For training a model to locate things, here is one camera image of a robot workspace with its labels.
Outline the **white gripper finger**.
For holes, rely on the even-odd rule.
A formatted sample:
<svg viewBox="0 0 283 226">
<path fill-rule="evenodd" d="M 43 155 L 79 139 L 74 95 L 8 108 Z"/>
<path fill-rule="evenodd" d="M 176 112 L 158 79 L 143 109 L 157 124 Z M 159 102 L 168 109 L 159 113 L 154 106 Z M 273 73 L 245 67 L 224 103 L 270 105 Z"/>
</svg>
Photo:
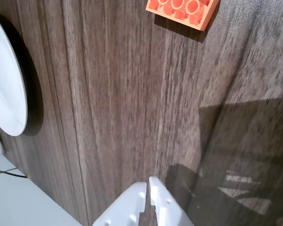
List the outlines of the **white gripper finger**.
<svg viewBox="0 0 283 226">
<path fill-rule="evenodd" d="M 145 211 L 146 182 L 127 188 L 93 223 L 94 226 L 137 226 Z"/>
<path fill-rule="evenodd" d="M 155 176 L 149 177 L 150 203 L 155 206 L 158 226 L 193 226 L 163 183 Z"/>
</svg>

